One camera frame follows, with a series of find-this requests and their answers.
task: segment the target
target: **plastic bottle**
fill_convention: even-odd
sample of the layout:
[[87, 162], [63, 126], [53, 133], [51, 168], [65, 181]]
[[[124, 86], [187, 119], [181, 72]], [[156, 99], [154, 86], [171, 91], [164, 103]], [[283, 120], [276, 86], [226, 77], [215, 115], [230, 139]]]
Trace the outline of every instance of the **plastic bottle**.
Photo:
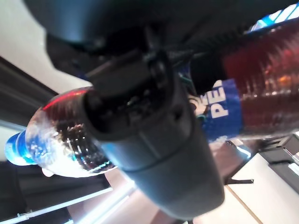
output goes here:
[[[199, 96], [209, 105], [203, 124], [215, 137], [267, 138], [298, 130], [299, 19], [194, 58], [190, 75], [198, 94], [223, 80], [216, 84], [222, 89]], [[216, 107], [222, 115], [212, 118]]]
[[80, 120], [76, 104], [89, 89], [58, 95], [36, 111], [26, 131], [7, 141], [7, 159], [21, 166], [38, 164], [68, 177], [92, 176], [112, 169], [114, 165], [92, 143]]

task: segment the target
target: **black device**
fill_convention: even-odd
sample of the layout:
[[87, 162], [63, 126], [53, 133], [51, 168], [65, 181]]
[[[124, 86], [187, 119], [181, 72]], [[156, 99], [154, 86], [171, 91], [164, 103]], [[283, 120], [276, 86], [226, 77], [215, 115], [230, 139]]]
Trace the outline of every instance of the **black device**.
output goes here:
[[223, 183], [173, 67], [233, 42], [296, 1], [25, 0], [54, 67], [91, 81], [82, 119], [94, 143], [161, 209], [218, 207]]

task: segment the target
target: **ceiling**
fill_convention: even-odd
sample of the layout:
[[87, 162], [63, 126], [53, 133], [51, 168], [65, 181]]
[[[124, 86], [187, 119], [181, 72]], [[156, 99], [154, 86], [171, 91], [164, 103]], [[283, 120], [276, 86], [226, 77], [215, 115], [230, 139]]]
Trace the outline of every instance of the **ceiling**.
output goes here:
[[21, 0], [0, 1], [0, 56], [54, 91], [91, 85], [54, 69], [45, 52], [45, 31]]

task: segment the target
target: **bottle label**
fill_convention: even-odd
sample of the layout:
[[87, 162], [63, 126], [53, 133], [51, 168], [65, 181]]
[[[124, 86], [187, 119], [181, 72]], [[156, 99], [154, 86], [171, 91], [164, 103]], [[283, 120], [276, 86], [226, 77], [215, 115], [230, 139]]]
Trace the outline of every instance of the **bottle label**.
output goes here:
[[242, 129], [242, 111], [238, 90], [233, 79], [218, 80], [205, 95], [189, 97], [195, 114], [201, 118], [209, 142], [227, 140]]

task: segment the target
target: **blue bottle cap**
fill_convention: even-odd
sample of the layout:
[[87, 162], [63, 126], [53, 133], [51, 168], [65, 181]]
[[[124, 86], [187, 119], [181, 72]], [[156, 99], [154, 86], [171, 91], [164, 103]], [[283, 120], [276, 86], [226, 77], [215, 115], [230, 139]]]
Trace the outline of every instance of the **blue bottle cap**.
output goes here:
[[10, 137], [5, 145], [5, 156], [14, 165], [26, 166], [35, 164], [28, 156], [25, 145], [25, 131]]

